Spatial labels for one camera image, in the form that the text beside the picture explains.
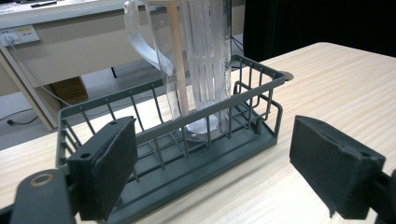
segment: floor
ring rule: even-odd
[[[234,37],[242,42],[242,35]],[[232,53],[243,55],[241,45],[236,41],[232,44]],[[110,68],[82,76],[88,100],[161,78],[160,72],[144,60],[119,65],[115,72],[117,78]],[[0,108],[0,150],[57,132],[56,129],[47,131],[20,92],[1,96]]]

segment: cardboard box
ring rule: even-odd
[[[81,77],[72,77],[50,85],[55,94],[69,104],[88,98],[88,93]]]

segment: wire grid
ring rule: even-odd
[[[233,133],[238,130],[252,129],[252,124],[256,128],[261,127],[259,124],[268,120],[271,107],[274,105],[277,113],[275,115],[275,127],[272,133],[277,137],[282,107],[272,98],[274,88],[284,83],[284,76],[276,70],[255,63],[242,56],[233,55],[232,62],[239,63],[240,67],[239,73],[233,72],[234,75],[238,73],[237,75],[239,76],[233,86],[233,97],[177,120],[163,118],[163,111],[166,110],[165,108],[167,107],[163,99],[166,97],[157,96],[157,89],[163,84],[161,80],[155,80],[129,90],[116,92],[99,99],[63,109],[59,114],[57,167],[68,174],[67,158],[100,130],[101,125],[98,126],[96,123],[105,123],[103,117],[99,118],[99,120],[90,120],[87,115],[89,113],[88,111],[104,106],[109,114],[107,119],[109,119],[109,121],[115,120],[119,116],[117,112],[115,112],[113,108],[114,105],[112,104],[122,99],[129,99],[131,106],[127,108],[128,112],[126,112],[126,115],[125,113],[121,113],[121,116],[134,116],[137,120],[135,126],[140,128],[140,133],[136,135],[138,163],[129,181],[136,180],[139,182],[140,177],[154,170],[164,170],[166,164],[172,161],[183,158],[188,159],[196,150],[211,148],[212,141],[215,141],[217,138],[212,139],[210,132],[207,133],[208,140],[206,142],[190,142],[187,141],[185,137],[185,126],[198,119],[206,118],[207,128],[209,130],[209,116],[214,113],[219,113],[220,110],[228,110],[228,118],[230,118],[230,121],[228,132],[218,138],[232,138]],[[247,78],[244,78],[246,73],[243,72],[243,69],[248,69]],[[151,115],[155,114],[156,119],[159,121],[158,125],[154,127],[145,127],[142,114],[147,115],[148,111],[139,111],[139,104],[135,102],[136,95],[147,91],[152,93],[152,101],[154,101],[155,105],[155,108],[152,110],[150,109],[149,113]],[[264,104],[264,106],[260,106],[263,107],[263,109],[260,110],[259,105],[262,104]],[[82,116],[85,123],[77,126],[70,124],[68,118],[75,115]],[[83,132],[84,135],[79,135],[79,133],[81,133],[79,130],[86,130],[87,128],[91,131],[91,136],[88,136],[86,131]]]

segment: screw hole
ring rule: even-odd
[[[368,154],[367,152],[361,152],[361,155],[362,155],[363,157],[370,157],[370,154]]]
[[[82,159],[87,159],[87,158],[89,158],[90,156],[91,156],[91,153],[84,153],[84,154],[81,155],[81,158],[82,158]]]
[[[52,174],[38,175],[30,181],[30,185],[33,187],[43,186],[49,183],[52,180],[52,178],[53,178]]]

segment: cable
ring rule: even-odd
[[[233,37],[233,36],[231,36],[231,40],[235,43],[235,45],[236,45],[236,47],[237,48],[239,48],[242,52],[244,52],[243,51],[243,49],[241,49],[241,47],[244,47],[244,45],[239,41],[239,40],[237,40],[235,37]]]
[[[5,116],[5,117],[3,117],[3,118],[0,118],[0,120],[6,119],[6,118],[8,118],[8,117],[11,117],[11,116],[13,116],[13,115],[16,115],[16,114],[19,114],[19,113],[22,113],[22,112],[25,112],[25,111],[28,111],[28,110],[31,110],[31,109],[33,109],[33,108],[29,108],[29,109],[24,109],[24,110],[21,110],[21,111],[17,111],[17,112],[15,112],[15,113],[12,113],[12,114],[10,114],[10,115],[7,115],[7,116]]]
[[[20,55],[20,53],[17,51],[17,49],[15,48],[14,45],[14,38],[12,38],[12,36],[7,35],[5,37],[5,40],[7,41],[7,43],[14,49],[15,54],[17,55],[17,58],[23,63],[23,65],[26,67],[26,69],[29,71],[30,74],[33,74],[32,70],[30,70],[29,66],[25,63],[23,57]],[[51,95],[52,97],[55,97],[56,99],[58,99],[59,101],[61,101],[63,104],[65,105],[70,105],[69,103],[67,103],[66,101],[64,101],[63,99],[59,98],[57,95],[53,94],[52,92],[50,92],[49,90],[47,90],[46,88],[44,88],[40,83],[38,83],[38,85],[40,86],[41,89],[43,89],[46,93],[48,93],[49,95]]]
[[[32,120],[30,120],[30,121],[28,121],[28,122],[15,122],[14,120],[12,120],[12,119],[9,119],[9,120],[7,120],[7,124],[9,124],[9,125],[14,125],[14,124],[21,124],[21,125],[24,125],[24,124],[30,124],[30,123],[32,123],[33,121],[35,121],[35,119],[37,119],[38,118],[38,116],[35,116],[35,118],[33,118]]]

